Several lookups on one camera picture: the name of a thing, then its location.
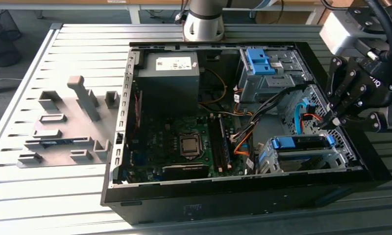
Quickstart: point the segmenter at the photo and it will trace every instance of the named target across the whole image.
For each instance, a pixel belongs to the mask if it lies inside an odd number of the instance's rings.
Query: motherboard
[[[235,133],[231,116],[147,117],[143,126],[144,143],[132,152],[124,172],[129,182],[244,174],[243,156],[229,150],[228,139]]]

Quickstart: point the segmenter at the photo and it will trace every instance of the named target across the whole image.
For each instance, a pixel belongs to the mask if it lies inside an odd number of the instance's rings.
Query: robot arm
[[[264,2],[268,3],[269,0],[192,0],[183,27],[185,39],[193,42],[221,40],[225,30],[223,8],[253,9]]]
[[[319,127],[392,132],[392,6],[365,3],[333,11],[320,32],[331,52],[352,57],[332,58]]]

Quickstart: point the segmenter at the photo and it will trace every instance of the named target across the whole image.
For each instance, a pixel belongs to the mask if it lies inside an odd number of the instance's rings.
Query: floor
[[[165,10],[155,13],[156,17],[151,18],[149,12],[141,11],[143,24],[172,24],[175,14],[179,11]],[[22,32],[22,38],[14,42],[21,52],[22,60],[18,64],[0,68],[0,78],[21,79],[34,58],[42,39],[48,33],[52,23],[65,24],[129,24],[131,18],[128,11],[123,10],[48,10],[44,11],[44,19],[38,20],[34,12],[29,10],[10,11],[14,22]],[[247,11],[224,12],[224,22],[227,24],[255,24],[249,19]],[[0,80],[0,119],[5,108],[10,102],[18,81]]]

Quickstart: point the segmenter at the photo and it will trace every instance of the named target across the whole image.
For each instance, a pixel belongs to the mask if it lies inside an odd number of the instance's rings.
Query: blue drive bay latch
[[[260,48],[247,49],[247,59],[253,68],[253,75],[273,75],[275,69],[268,63],[268,56]]]

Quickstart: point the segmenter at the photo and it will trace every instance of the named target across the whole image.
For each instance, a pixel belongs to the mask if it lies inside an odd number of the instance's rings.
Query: green motherboard
[[[180,118],[147,118],[143,120],[144,138],[141,150],[132,152],[128,178],[132,183],[156,182],[163,178],[163,167],[168,165],[204,165],[208,167],[207,178],[244,174],[244,157],[232,155],[229,165],[217,168],[212,151],[208,116]],[[223,116],[223,130],[227,136],[235,133],[231,116]]]

